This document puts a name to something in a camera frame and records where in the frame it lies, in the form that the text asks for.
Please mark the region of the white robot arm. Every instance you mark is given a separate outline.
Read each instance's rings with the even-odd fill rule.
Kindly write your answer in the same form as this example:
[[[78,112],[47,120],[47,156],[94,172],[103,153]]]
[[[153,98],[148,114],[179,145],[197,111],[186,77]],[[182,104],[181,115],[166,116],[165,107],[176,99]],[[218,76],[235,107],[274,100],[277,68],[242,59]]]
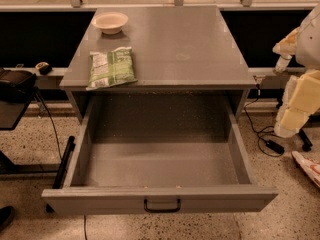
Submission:
[[[320,108],[320,4],[299,27],[276,43],[272,51],[279,55],[275,74],[283,73],[292,57],[306,69],[300,77],[289,78],[282,98],[283,104],[276,117],[276,135],[290,138]]]

